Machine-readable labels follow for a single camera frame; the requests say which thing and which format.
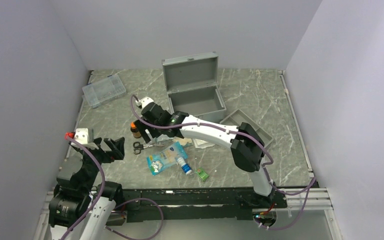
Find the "black handled scissors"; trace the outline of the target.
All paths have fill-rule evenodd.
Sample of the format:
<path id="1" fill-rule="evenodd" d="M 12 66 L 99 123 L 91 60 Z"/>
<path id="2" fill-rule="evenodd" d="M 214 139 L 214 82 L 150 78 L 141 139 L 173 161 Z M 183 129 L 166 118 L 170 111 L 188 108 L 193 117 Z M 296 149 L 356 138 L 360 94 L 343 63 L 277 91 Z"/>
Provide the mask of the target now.
<path id="1" fill-rule="evenodd" d="M 161 143 L 140 143 L 139 141 L 135 141 L 133 144 L 133 153 L 135 155 L 139 155 L 143 150 L 145 149 L 148 149 L 148 148 L 153 148 L 153 147 L 156 147 L 156 148 L 162 148 L 164 147 L 165 145 L 164 144 L 161 144 Z"/>

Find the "brown medicine bottle orange cap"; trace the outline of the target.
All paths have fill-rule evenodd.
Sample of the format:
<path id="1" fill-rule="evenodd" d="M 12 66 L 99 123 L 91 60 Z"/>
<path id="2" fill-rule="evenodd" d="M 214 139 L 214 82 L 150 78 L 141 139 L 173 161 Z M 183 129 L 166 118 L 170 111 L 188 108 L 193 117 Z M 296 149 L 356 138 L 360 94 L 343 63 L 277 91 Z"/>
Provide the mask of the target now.
<path id="1" fill-rule="evenodd" d="M 135 139 L 139 139 L 142 137 L 140 131 L 138 130 L 134 122 L 130 123 L 130 131 Z"/>

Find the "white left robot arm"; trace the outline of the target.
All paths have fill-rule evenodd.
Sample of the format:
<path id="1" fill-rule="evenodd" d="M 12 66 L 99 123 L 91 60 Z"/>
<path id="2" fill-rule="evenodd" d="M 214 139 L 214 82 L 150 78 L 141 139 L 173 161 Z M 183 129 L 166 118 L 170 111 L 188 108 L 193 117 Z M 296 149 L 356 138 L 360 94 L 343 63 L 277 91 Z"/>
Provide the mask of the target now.
<path id="1" fill-rule="evenodd" d="M 81 157 L 64 162 L 49 202 L 54 240 L 96 240 L 111 215 L 125 200 L 120 183 L 106 181 L 102 165 L 123 160 L 125 138 L 81 139 L 70 132 L 66 139 Z"/>

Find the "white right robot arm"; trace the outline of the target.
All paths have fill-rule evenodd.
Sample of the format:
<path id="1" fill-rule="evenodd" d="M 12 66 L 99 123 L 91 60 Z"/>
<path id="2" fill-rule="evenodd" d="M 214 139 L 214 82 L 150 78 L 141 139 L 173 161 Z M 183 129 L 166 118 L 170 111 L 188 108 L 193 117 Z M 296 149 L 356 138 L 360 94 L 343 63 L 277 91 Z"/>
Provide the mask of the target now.
<path id="1" fill-rule="evenodd" d="M 141 109 L 140 115 L 136 112 L 134 115 L 137 117 L 135 125 L 142 135 L 149 132 L 154 138 L 165 135 L 170 138 L 197 139 L 229 149 L 235 165 L 248 173 L 256 193 L 256 203 L 267 208 L 275 201 L 273 182 L 265 168 L 267 162 L 264 161 L 268 157 L 272 164 L 273 158 L 250 124 L 221 125 L 182 111 L 171 114 L 151 98 L 134 99 L 131 108 Z"/>

